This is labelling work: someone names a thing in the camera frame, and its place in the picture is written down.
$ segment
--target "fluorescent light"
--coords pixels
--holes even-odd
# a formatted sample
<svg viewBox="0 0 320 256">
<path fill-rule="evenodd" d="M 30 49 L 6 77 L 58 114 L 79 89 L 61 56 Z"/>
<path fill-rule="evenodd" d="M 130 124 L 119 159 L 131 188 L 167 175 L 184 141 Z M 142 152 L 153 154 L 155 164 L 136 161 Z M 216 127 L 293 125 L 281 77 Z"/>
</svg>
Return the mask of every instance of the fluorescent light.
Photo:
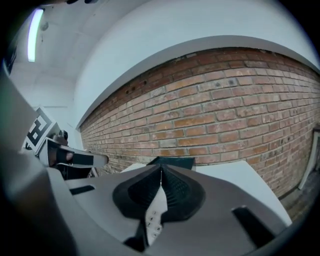
<svg viewBox="0 0 320 256">
<path fill-rule="evenodd" d="M 35 62 L 36 60 L 36 42 L 37 42 L 37 33 L 39 28 L 39 23 L 44 13 L 43 9 L 36 9 L 29 28 L 28 35 L 28 61 Z"/>
</svg>

